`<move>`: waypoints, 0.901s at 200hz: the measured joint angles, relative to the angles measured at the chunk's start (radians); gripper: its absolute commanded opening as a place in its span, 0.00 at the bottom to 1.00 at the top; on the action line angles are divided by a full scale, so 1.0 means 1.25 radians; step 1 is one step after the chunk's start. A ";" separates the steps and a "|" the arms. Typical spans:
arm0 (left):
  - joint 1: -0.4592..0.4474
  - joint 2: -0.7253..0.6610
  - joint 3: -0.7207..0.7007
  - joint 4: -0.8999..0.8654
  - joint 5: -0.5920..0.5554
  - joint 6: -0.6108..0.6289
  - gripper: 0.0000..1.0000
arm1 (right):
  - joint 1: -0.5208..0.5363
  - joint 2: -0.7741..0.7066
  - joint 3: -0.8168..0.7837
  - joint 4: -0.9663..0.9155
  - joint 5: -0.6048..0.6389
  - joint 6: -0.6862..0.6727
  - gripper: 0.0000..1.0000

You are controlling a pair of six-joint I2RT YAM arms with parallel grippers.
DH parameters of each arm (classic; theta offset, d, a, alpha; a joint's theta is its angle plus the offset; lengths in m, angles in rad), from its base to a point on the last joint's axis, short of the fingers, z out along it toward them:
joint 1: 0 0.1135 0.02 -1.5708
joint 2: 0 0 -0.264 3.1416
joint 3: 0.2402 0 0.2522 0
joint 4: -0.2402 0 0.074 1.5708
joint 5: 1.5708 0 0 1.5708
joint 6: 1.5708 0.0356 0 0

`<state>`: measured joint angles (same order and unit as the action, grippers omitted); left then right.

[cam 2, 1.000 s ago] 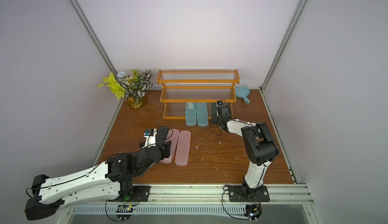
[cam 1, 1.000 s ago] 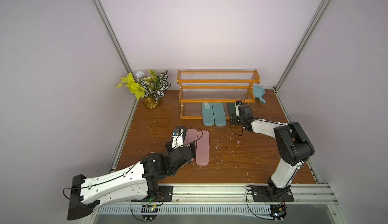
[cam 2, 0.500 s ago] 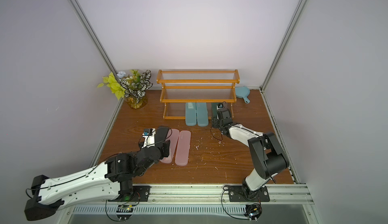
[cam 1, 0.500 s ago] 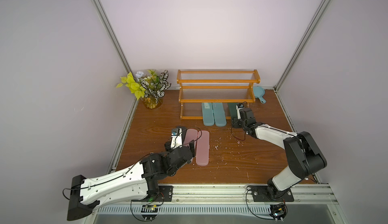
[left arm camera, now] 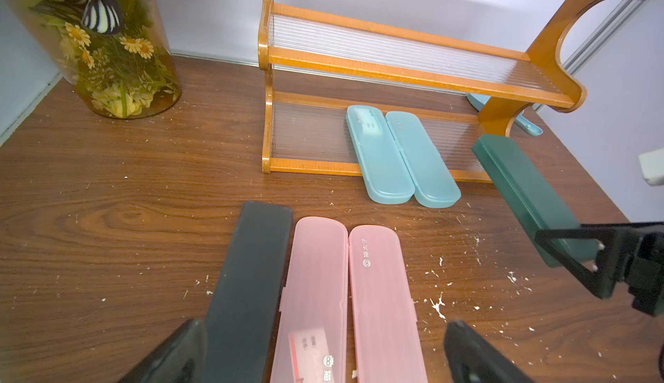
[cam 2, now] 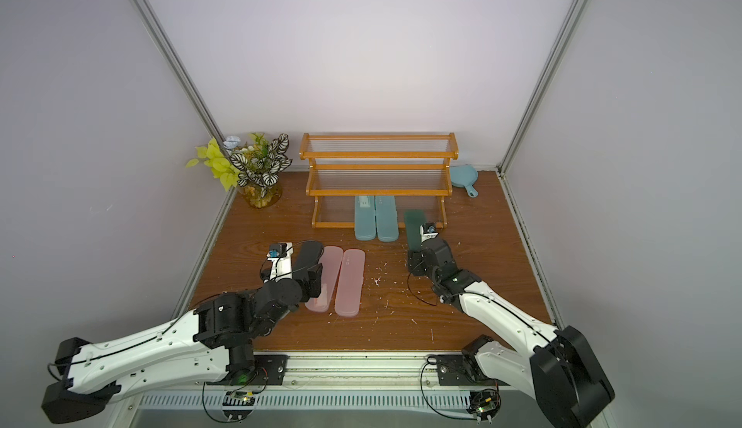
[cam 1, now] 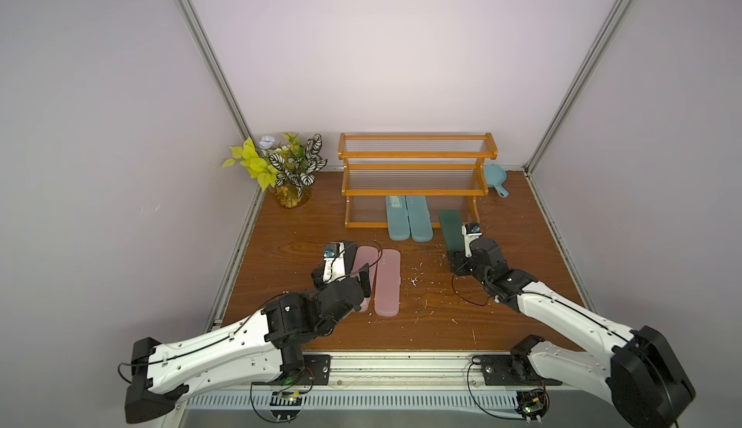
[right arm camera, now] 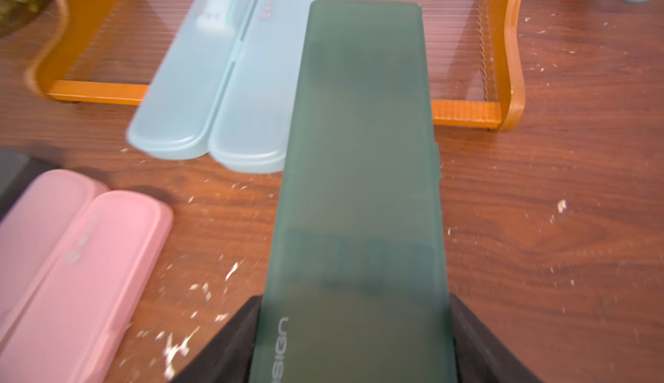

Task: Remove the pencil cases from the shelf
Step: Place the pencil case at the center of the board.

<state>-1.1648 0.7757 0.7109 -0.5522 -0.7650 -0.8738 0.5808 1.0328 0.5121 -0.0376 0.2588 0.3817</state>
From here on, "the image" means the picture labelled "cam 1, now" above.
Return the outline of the pink pencil case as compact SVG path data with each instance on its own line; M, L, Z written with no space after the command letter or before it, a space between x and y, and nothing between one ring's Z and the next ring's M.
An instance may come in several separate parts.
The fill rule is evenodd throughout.
M383 250L377 264L374 311L382 317L395 317L400 308L401 254Z
M354 259L354 264L352 268L352 275L354 277L358 277L361 274L361 269L364 265L369 265L369 284L371 287L374 287L375 283L375 277L376 277L376 265L375 262L379 258L379 250L378 248L374 248L374 246L359 246L356 251L356 256Z

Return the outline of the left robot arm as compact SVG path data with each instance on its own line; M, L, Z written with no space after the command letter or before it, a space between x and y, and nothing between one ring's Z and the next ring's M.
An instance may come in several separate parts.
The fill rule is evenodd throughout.
M368 265L310 293L279 295L240 321L185 341L136 341L127 366L127 423L155 420L196 395L241 383L292 385L303 345L331 335L371 294Z

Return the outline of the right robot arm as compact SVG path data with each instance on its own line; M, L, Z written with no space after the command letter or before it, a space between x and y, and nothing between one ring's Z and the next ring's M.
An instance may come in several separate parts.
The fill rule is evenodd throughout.
M676 427L696 391L670 342L649 326L632 329L579 306L522 270L480 234L446 244L452 273L473 277L498 304L546 325L579 346L566 350L536 335L512 349L526 378L560 381L611 404L633 427Z

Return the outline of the dark green pencil case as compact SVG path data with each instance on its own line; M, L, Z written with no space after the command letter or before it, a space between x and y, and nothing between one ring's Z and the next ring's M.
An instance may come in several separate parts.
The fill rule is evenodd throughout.
M442 210L438 213L438 220L446 243L448 252L461 252L465 250L465 240L462 233L462 219L456 210Z

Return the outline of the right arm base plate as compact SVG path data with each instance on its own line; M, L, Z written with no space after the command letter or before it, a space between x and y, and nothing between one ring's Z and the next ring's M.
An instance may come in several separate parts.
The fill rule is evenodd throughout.
M562 382L538 375L526 357L510 354L476 355L473 363L480 369L487 386L558 387Z

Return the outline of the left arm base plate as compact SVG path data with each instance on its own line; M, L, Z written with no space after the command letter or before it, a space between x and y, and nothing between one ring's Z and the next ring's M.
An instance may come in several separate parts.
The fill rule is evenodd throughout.
M329 354L304 354L303 369L292 381L293 385L326 387L330 381L332 356Z

